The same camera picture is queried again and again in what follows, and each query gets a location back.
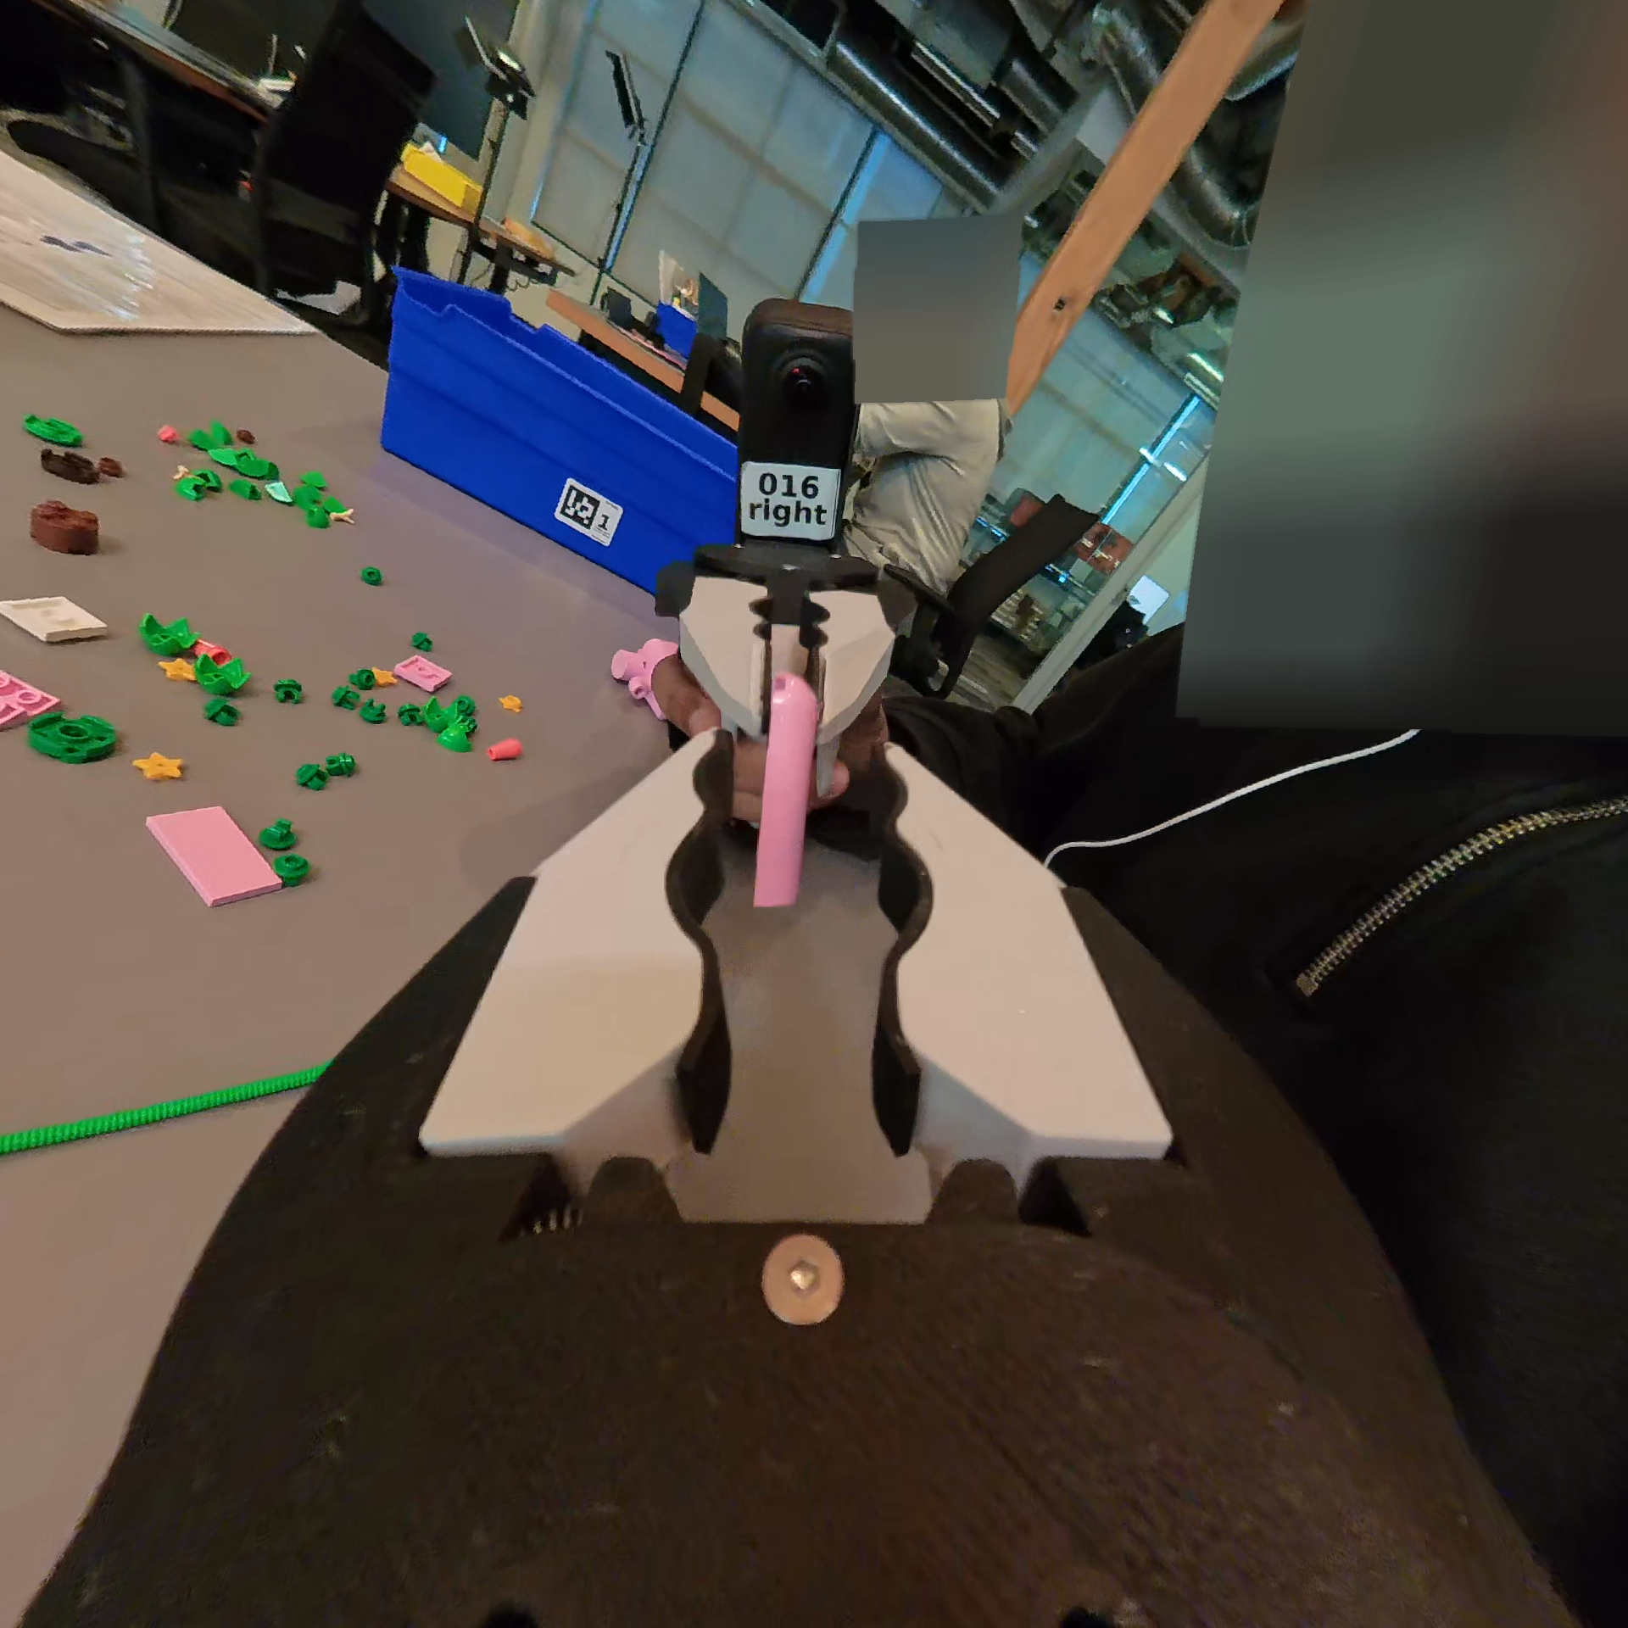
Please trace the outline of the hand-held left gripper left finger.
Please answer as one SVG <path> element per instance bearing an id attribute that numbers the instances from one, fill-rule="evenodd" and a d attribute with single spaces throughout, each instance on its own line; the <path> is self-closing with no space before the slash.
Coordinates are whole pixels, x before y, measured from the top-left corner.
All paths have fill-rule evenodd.
<path id="1" fill-rule="evenodd" d="M 722 890 L 734 741 L 691 739 L 538 865 L 420 1125 L 429 1156 L 600 1165 L 712 1154 L 730 1043 L 703 921 Z"/>

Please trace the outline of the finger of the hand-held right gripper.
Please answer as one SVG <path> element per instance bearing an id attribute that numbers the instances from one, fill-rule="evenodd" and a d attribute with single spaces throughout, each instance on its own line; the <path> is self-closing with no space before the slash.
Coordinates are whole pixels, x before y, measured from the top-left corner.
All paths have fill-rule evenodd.
<path id="1" fill-rule="evenodd" d="M 881 687 L 894 632 L 879 603 L 819 603 L 823 644 L 809 661 L 819 700 L 819 727 L 811 762 L 813 789 L 831 793 L 840 739 Z"/>
<path id="2" fill-rule="evenodd" d="M 677 617 L 677 659 L 745 741 L 767 739 L 767 597 L 689 597 Z"/>

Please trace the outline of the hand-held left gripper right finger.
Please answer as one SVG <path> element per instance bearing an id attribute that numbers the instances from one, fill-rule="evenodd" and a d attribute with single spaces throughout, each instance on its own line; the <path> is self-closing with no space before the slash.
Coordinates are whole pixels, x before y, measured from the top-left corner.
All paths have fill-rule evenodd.
<path id="1" fill-rule="evenodd" d="M 1160 1161 L 1172 1130 L 1057 880 L 885 749 L 871 1105 L 894 1156 Z"/>

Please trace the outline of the pink arched brick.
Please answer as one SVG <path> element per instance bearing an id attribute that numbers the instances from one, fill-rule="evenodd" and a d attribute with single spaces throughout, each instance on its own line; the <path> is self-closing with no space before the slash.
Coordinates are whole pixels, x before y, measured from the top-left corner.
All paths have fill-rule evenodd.
<path id="1" fill-rule="evenodd" d="M 809 803 L 831 795 L 840 737 L 819 739 L 821 702 L 801 677 L 768 683 L 763 787 L 751 904 L 782 909 L 800 896 Z"/>

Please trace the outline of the person's right hand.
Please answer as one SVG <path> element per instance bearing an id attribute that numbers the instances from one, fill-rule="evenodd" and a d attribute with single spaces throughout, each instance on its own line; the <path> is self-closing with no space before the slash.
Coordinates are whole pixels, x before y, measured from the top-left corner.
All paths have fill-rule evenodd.
<path id="1" fill-rule="evenodd" d="M 662 710 L 672 739 L 687 741 L 722 727 L 718 708 L 679 657 L 666 657 L 654 667 L 652 700 Z M 869 809 L 877 787 L 875 764 L 881 760 L 887 741 L 883 692 L 877 692 L 840 735 L 827 793 L 811 793 L 807 799 L 805 836 L 815 845 L 858 857 L 869 855 Z M 730 818 L 737 832 L 755 830 L 761 824 L 765 752 L 761 743 L 736 739 Z"/>

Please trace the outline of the black office chair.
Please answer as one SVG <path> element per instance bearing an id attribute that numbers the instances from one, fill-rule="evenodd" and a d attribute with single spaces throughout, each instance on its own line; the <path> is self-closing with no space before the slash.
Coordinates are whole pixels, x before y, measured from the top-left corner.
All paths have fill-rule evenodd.
<path id="1" fill-rule="evenodd" d="M 894 638 L 887 677 L 929 700 L 947 700 L 976 638 L 1024 584 L 1067 559 L 1100 531 L 1102 518 L 1053 497 L 970 562 L 945 595 L 910 570 L 885 564 L 883 580 L 912 601 L 908 628 Z"/>
<path id="2" fill-rule="evenodd" d="M 249 262 L 259 293 L 272 299 L 284 276 L 296 293 L 354 283 L 348 324 L 377 324 L 375 216 L 433 84 L 433 70 L 365 4 L 332 8 L 255 144 Z"/>

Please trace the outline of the blue plastic bin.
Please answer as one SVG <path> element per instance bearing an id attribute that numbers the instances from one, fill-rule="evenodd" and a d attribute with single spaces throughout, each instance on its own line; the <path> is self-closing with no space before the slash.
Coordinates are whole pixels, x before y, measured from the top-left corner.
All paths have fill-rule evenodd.
<path id="1" fill-rule="evenodd" d="M 398 270 L 379 448 L 613 578 L 736 537 L 732 442 L 503 297 Z"/>

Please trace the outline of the scattered small green clips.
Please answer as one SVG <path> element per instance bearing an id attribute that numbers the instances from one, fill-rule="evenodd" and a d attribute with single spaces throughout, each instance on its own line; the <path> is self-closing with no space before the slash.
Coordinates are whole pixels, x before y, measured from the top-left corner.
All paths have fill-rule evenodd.
<path id="1" fill-rule="evenodd" d="M 433 652 L 433 638 L 424 630 L 416 630 L 410 640 L 410 650 L 425 657 Z M 222 727 L 237 721 L 234 698 L 212 698 L 201 688 L 206 698 L 205 718 Z M 394 721 L 398 727 L 422 729 L 431 737 L 431 729 L 420 721 L 420 706 L 427 698 L 416 688 L 398 683 L 391 669 L 358 667 L 344 681 L 340 681 L 329 694 L 329 704 L 344 716 L 363 723 L 365 727 L 383 727 Z M 282 888 L 303 884 L 311 875 L 311 863 L 299 851 L 299 836 L 290 818 L 276 818 L 255 834 L 253 843 L 261 857 L 268 861 L 282 880 Z"/>

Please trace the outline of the person's black jacket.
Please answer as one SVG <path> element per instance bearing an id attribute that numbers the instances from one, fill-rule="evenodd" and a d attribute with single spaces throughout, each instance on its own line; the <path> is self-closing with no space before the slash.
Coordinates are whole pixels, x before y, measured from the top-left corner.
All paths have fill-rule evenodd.
<path id="1" fill-rule="evenodd" d="M 1577 1617 L 1623 1625 L 1623 741 L 1177 721 L 1073 878 L 1272 1074 Z"/>

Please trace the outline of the large pink smooth tile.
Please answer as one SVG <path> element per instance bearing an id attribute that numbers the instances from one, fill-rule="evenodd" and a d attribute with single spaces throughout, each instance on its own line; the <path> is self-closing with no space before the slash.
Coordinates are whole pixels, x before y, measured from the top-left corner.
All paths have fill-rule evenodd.
<path id="1" fill-rule="evenodd" d="M 144 820 L 193 894 L 210 909 L 282 890 L 282 880 L 222 807 L 160 812 Z"/>

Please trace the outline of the yellow box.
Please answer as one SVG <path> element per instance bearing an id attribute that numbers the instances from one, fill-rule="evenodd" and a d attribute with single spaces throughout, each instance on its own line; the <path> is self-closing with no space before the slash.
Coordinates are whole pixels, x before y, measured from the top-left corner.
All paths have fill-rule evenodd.
<path id="1" fill-rule="evenodd" d="M 445 161 L 433 142 L 402 148 L 398 171 L 451 210 L 468 214 L 480 200 L 480 185 Z"/>

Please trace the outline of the wooden pillar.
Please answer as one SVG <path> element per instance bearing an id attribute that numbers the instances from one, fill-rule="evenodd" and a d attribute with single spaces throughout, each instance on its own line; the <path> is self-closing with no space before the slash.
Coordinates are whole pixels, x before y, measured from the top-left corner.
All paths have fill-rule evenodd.
<path id="1" fill-rule="evenodd" d="M 1046 374 L 1278 10 L 1272 2 L 1208 2 L 1191 22 L 1019 311 L 1005 382 L 1013 413 Z"/>

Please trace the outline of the green stick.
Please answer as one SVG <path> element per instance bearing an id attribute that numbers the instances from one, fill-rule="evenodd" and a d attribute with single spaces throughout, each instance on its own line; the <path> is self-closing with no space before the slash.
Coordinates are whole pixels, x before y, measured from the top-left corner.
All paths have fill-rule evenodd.
<path id="1" fill-rule="evenodd" d="M 1 1157 L 7 1159 L 13 1156 L 46 1152 L 51 1148 L 67 1148 L 73 1144 L 92 1142 L 111 1134 L 127 1134 L 131 1130 L 162 1126 L 166 1123 L 173 1123 L 179 1119 L 183 1121 L 203 1113 L 216 1113 L 224 1109 L 253 1105 L 270 1097 L 278 1097 L 282 1094 L 294 1094 L 311 1088 L 329 1066 L 329 1062 L 323 1062 L 294 1072 L 259 1078 L 241 1086 L 220 1088 L 212 1092 L 195 1092 L 154 1105 L 98 1113 L 69 1123 L 32 1126 L 28 1130 L 1 1132 Z"/>

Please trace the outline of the paper in clear sleeve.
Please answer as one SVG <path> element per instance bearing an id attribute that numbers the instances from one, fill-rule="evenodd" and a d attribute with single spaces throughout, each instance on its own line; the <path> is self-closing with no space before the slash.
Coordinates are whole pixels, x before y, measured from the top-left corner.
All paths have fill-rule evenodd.
<path id="1" fill-rule="evenodd" d="M 301 336 L 276 303 L 1 155 L 1 305 L 57 334 Z"/>

